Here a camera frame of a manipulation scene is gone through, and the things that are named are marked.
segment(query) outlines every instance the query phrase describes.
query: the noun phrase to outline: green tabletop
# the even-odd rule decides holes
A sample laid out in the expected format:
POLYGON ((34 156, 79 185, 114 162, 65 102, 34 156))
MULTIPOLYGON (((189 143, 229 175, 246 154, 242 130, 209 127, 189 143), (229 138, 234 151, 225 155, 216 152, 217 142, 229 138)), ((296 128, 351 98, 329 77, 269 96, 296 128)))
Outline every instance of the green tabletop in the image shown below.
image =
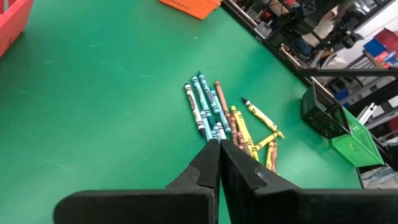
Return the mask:
POLYGON ((282 177, 360 188, 301 120, 304 85, 224 10, 200 21, 156 0, 41 0, 0 59, 0 223, 52 223, 79 190, 165 187, 205 145, 183 90, 197 70, 221 82, 255 142, 271 131, 241 96, 279 126, 282 177))

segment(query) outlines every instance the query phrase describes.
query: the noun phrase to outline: red container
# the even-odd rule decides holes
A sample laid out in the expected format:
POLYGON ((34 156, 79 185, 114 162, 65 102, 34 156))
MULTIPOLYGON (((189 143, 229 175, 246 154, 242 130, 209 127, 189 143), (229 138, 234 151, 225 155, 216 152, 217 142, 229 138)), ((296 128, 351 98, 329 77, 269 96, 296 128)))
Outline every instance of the red container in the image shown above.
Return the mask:
POLYGON ((0 0, 0 57, 24 30, 32 9, 33 0, 0 0))
POLYGON ((395 51, 396 57, 398 57, 398 35, 393 31, 384 28, 375 37, 382 45, 386 46, 387 50, 390 52, 395 51))

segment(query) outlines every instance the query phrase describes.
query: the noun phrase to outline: orange plastic tray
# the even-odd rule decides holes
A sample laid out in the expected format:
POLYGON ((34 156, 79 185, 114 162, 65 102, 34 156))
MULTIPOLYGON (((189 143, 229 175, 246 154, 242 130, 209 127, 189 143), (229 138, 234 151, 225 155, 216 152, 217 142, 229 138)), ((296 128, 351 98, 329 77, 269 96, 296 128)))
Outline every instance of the orange plastic tray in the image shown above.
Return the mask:
POLYGON ((195 16, 199 19, 204 19, 214 9, 220 6, 219 0, 159 0, 160 2, 179 9, 195 16))

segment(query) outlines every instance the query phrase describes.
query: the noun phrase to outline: green basket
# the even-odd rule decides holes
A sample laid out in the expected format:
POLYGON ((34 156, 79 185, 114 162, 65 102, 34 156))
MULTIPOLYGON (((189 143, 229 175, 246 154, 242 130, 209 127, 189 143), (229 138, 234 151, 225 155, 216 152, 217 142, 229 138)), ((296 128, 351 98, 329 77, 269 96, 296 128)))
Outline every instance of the green basket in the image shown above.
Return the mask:
POLYGON ((368 131, 350 112, 344 109, 352 134, 333 138, 331 144, 356 167, 384 165, 368 131))

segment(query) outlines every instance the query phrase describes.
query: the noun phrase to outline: light blue crayon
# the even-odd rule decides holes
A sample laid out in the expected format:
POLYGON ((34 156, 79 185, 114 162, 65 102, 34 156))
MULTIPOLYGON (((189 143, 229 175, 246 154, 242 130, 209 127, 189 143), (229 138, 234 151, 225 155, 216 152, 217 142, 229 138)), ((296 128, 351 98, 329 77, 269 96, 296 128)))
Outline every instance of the light blue crayon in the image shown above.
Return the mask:
POLYGON ((221 124, 220 119, 216 119, 216 124, 218 126, 218 130, 220 131, 221 139, 226 139, 224 128, 223 128, 223 125, 221 124))
POLYGON ((217 137, 217 134, 216 134, 216 131, 211 131, 211 134, 213 135, 213 139, 217 139, 218 140, 218 142, 220 141, 219 139, 218 139, 218 137, 217 137))
MULTIPOLYGON (((210 87, 210 90, 211 90, 211 94, 213 95, 214 100, 216 101, 216 104, 218 105, 219 108, 221 108, 221 104, 218 99, 216 91, 212 87, 210 87)), ((225 114, 223 112, 220 113, 220 120, 221 120, 221 123, 223 124, 225 132, 231 133, 231 127, 229 126, 228 120, 226 119, 225 114)))
POLYGON ((220 130, 218 129, 217 124, 213 126, 213 130, 216 132, 217 139, 218 139, 219 141, 222 140, 221 133, 220 133, 220 130))
POLYGON ((207 117, 206 117, 206 113, 203 110, 201 110, 200 116, 201 116, 201 119, 203 120, 203 124, 205 125, 206 140, 209 141, 210 139, 213 138, 213 135, 211 133, 211 129, 210 129, 210 125, 207 120, 207 117))
POLYGON ((197 97, 199 97, 201 108, 204 110, 207 117, 211 117, 210 109, 209 109, 209 106, 207 105, 206 98, 201 90, 198 77, 192 76, 191 80, 193 83, 193 88, 195 89, 195 91, 197 93, 197 97))
POLYGON ((214 114, 219 115, 221 107, 217 106, 217 103, 216 103, 216 101, 213 98, 213 94, 211 94, 210 88, 207 85, 205 76, 200 71, 198 71, 198 76, 199 76, 200 83, 203 86, 203 89, 205 90, 205 93, 206 93, 206 96, 207 96, 207 100, 210 103, 211 109, 213 109, 214 114))

